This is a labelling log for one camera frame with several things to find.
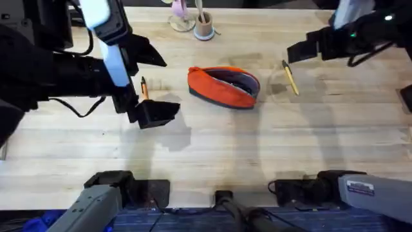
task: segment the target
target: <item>yellow pencil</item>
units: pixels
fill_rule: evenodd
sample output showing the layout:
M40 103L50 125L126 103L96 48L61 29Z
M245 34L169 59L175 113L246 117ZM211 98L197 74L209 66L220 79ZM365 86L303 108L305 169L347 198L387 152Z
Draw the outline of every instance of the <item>yellow pencil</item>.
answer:
M290 71L289 65L286 63L285 60L282 60L283 68L285 69L286 75L289 78L290 84L292 85L292 89L294 90L296 95L299 95L299 90L295 84L294 78L292 76L292 71Z

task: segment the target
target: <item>pen holder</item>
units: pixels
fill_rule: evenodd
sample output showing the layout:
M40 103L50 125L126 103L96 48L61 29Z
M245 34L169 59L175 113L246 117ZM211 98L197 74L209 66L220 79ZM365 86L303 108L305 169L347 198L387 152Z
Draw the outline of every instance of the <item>pen holder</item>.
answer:
M196 18L194 36L201 41L208 41L214 36L213 18L210 13L204 12L205 22L201 21L200 15Z

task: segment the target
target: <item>wooden table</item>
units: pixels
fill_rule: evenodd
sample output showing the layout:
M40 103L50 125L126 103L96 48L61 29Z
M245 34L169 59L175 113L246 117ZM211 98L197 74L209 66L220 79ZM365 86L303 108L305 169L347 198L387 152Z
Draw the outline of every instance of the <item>wooden table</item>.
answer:
M169 27L170 8L127 8L134 33L150 38L168 63L140 65L134 80L143 75L153 99L179 102L176 120L139 130L111 101L85 119L57 102L41 103L21 122L0 163L0 209L68 208L93 174L116 169L138 179L169 179L170 206L178 207L209 206L217 189L234 190L246 204L273 205L268 181L326 169L412 180L412 118L396 92L412 84L405 51L392 48L358 68L346 67L345 59L293 64L296 97L281 60L306 32L324 27L331 12L208 11L221 36L200 42ZM76 50L85 50L84 30L74 28L73 37ZM254 110L228 110L189 94L189 67L219 65L260 80ZM69 101L86 111L95 99Z

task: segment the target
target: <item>orange pencil case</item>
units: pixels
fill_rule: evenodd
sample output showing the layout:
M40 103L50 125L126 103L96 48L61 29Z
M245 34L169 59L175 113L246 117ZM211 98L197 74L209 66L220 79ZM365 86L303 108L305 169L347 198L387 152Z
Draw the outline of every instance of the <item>orange pencil case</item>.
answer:
M252 109L260 83L236 67L189 68L189 92L213 104L234 109Z

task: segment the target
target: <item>blue cloth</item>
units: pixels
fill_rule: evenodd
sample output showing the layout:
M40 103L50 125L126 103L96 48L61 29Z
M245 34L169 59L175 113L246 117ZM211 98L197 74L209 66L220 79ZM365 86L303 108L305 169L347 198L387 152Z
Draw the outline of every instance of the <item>blue cloth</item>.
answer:
M59 219L66 210L49 210L44 213L43 216L27 221L23 226L23 232L45 232ZM112 232L113 219L103 232Z

